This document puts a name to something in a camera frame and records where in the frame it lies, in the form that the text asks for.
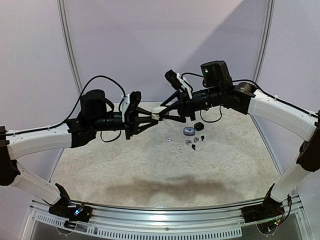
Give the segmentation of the white earbud charging case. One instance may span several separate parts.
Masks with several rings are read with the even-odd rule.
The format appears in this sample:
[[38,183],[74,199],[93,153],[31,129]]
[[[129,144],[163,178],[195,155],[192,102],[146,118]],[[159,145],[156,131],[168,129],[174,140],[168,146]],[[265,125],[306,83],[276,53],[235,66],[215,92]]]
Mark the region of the white earbud charging case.
[[165,110],[167,107],[166,106],[157,106],[157,107],[154,107],[152,110],[151,110],[151,118],[153,120],[157,120],[159,121],[160,120],[160,113]]

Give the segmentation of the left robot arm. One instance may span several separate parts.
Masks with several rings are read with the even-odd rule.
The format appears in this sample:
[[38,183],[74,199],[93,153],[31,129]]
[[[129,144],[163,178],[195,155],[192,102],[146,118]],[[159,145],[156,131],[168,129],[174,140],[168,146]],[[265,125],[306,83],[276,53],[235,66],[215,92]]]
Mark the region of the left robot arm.
[[126,139],[156,125],[163,107],[147,111],[139,107],[141,93],[133,91],[124,97],[120,112],[106,99],[101,89],[90,90],[80,97],[80,113],[58,126],[42,129],[6,131],[0,128],[0,184],[24,190],[54,206],[63,216],[74,213],[66,190],[52,185],[26,170],[18,158],[52,149],[77,148],[96,138],[97,132],[124,131]]

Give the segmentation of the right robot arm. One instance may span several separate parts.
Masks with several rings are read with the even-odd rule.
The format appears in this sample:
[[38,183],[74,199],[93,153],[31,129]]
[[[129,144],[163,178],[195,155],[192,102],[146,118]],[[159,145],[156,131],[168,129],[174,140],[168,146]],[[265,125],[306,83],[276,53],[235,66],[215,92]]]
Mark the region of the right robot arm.
[[164,77],[176,91],[152,109],[151,117],[184,123],[186,118],[195,120],[197,111],[222,106],[263,118],[299,136],[303,143],[296,162],[270,188],[268,200],[258,208],[262,218],[269,218],[278,210],[278,203],[284,201],[306,176],[320,169],[320,114],[277,98],[251,80],[238,80],[234,85],[223,60],[204,63],[200,68],[205,88],[199,91],[192,91],[182,74],[167,71]]

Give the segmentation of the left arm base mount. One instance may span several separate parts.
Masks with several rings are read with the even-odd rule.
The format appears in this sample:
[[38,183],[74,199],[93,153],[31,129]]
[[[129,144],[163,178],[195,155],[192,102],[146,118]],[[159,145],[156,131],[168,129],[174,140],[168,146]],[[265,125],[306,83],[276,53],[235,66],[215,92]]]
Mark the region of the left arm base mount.
[[69,222],[83,222],[88,223],[92,217],[92,207],[81,204],[73,204],[70,196],[65,188],[56,183],[55,186],[59,191],[59,199],[56,203],[49,204],[49,213],[58,217],[66,218]]

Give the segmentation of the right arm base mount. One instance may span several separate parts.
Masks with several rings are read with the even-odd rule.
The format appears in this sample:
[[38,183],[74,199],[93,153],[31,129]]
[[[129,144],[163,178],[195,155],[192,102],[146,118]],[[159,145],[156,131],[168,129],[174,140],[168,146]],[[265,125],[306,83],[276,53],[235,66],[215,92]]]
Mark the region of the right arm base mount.
[[292,209],[292,198],[289,194],[287,195],[286,200],[287,205],[289,206],[289,211],[287,215],[285,215],[283,203],[277,202],[276,200],[271,198],[271,191],[274,185],[275,184],[273,184],[269,188],[262,203],[241,208],[241,216],[243,217],[245,223],[261,221],[268,218],[275,218],[281,215],[281,218],[274,223],[274,225],[278,226],[288,218]]

